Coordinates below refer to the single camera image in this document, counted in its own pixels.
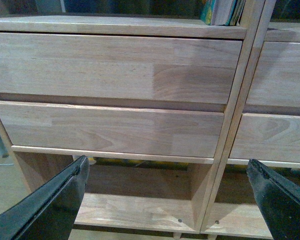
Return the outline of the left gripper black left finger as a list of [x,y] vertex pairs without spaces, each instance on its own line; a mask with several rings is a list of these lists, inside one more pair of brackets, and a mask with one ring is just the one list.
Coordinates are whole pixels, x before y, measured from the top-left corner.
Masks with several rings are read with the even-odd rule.
[[82,155],[13,207],[0,214],[0,240],[67,240],[89,176]]

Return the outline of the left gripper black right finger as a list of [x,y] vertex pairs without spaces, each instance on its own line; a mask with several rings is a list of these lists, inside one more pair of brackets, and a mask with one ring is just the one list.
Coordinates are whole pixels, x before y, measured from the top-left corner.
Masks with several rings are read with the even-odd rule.
[[300,186],[256,159],[246,172],[272,238],[300,240]]

